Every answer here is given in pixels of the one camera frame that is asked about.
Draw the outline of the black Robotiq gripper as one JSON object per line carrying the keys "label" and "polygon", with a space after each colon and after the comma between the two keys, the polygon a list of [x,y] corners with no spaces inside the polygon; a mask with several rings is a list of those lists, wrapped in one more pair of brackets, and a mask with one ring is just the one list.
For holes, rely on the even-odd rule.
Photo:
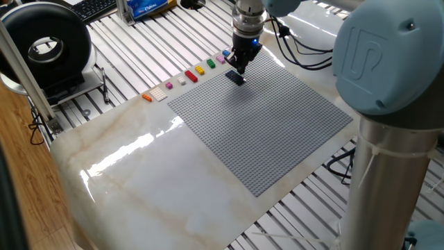
{"label": "black Robotiq gripper", "polygon": [[232,41],[232,52],[224,56],[225,61],[231,65],[238,74],[244,74],[245,67],[249,62],[252,62],[261,51],[262,44],[259,42],[259,36],[245,38],[235,33],[233,34]]}

